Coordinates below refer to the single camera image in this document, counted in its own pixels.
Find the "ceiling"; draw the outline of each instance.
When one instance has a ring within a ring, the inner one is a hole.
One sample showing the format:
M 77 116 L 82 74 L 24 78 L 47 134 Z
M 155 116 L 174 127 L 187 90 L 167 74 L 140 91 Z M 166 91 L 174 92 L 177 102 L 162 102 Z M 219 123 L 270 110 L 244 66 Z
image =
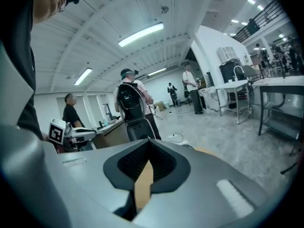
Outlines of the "ceiling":
M 245 13 L 242 6 L 246 5 L 247 0 L 80 0 L 69 4 L 32 30 L 37 93 L 113 91 L 124 68 L 144 75 L 179 66 L 190 48 L 190 34 L 200 24 L 228 31 L 231 19 L 241 21 L 241 15 L 236 17 Z M 161 6 L 169 11 L 161 14 Z M 118 45 L 158 22 L 164 23 L 163 30 L 125 47 Z M 92 68 L 91 74 L 74 86 L 87 67 Z

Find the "concrete floor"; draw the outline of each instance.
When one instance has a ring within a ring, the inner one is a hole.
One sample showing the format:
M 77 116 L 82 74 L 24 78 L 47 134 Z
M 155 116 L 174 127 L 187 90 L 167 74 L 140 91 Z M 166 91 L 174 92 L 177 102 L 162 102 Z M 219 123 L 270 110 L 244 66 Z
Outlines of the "concrete floor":
M 163 140 L 180 141 L 181 137 L 170 136 L 174 132 L 181 133 L 183 141 L 214 153 L 258 183 L 269 195 L 291 178 L 291 173 L 281 175 L 280 171 L 296 160 L 296 156 L 289 157 L 293 142 L 266 126 L 258 136 L 258 120 L 241 116 L 237 125 L 234 112 L 226 111 L 222 116 L 217 113 L 195 115 L 193 106 L 189 105 L 171 107 L 159 116 L 163 118 L 157 120 Z

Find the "black t-shirt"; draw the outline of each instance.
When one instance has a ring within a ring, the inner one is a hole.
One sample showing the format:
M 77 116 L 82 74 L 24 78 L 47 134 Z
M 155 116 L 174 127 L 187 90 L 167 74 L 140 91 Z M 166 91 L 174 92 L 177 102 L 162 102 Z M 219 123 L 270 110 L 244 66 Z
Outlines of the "black t-shirt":
M 75 108 L 70 104 L 67 104 L 65 106 L 65 109 L 63 110 L 63 121 L 71 123 L 72 127 L 76 127 L 74 123 L 76 121 L 79 121 L 82 127 L 85 127 L 82 121 L 80 120 Z
M 15 0 L 12 6 L 7 4 L 1 15 L 1 39 L 12 63 L 27 84 L 36 90 L 35 62 L 30 47 L 30 32 L 33 26 L 33 0 Z M 42 140 L 36 110 L 34 94 L 26 104 L 17 125 L 37 135 Z

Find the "fluorescent light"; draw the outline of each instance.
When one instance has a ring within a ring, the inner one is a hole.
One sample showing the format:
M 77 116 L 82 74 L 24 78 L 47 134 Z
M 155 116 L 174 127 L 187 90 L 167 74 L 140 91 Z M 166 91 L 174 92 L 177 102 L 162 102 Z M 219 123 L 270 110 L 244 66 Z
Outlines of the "fluorescent light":
M 87 68 L 85 72 L 77 79 L 77 81 L 74 83 L 75 86 L 80 85 L 80 83 L 89 75 L 89 73 L 92 72 L 91 68 Z
M 255 4 L 256 3 L 256 1 L 254 1 L 254 0 L 248 0 L 248 2 L 251 3 L 251 4 Z
M 128 45 L 129 43 L 139 39 L 140 37 L 143 37 L 143 36 L 146 36 L 146 35 L 149 35 L 153 32 L 156 32 L 158 30 L 161 30 L 163 29 L 163 23 L 158 23 L 156 25 L 153 25 L 149 28 L 146 28 L 142 31 L 139 31 L 131 36 L 129 36 L 128 38 L 122 40 L 121 42 L 118 42 L 118 44 L 121 46 L 121 47 L 124 47 L 125 45 Z
M 162 69 L 160 69 L 160 70 L 157 70 L 157 71 L 155 71 L 155 72 L 153 72 L 153 73 L 148 74 L 148 76 L 151 76 L 151 75 L 153 75 L 153 74 L 160 73 L 160 72 L 162 72 L 162 71 L 165 71 L 166 69 L 167 69 L 167 68 L 164 67 L 164 68 L 162 68 Z

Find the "table leg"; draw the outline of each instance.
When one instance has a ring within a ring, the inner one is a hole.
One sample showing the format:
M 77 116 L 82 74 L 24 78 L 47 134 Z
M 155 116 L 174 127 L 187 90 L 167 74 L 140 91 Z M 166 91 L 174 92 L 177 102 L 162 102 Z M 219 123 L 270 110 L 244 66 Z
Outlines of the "table leg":
M 249 116 L 250 116 L 250 98 L 249 98 L 249 88 L 248 88 L 248 83 L 246 84 L 246 92 L 247 92 L 248 117 L 249 117 Z
M 219 91 L 216 89 L 216 92 L 217 92 L 217 96 L 218 96 L 218 108 L 219 108 L 219 115 L 222 116 L 222 111 L 220 109 L 220 102 L 219 102 Z
M 236 96 L 236 102 L 237 102 L 237 124 L 239 124 L 239 109 L 238 109 L 238 92 L 237 92 L 237 89 L 235 88 L 234 89 L 234 94 Z

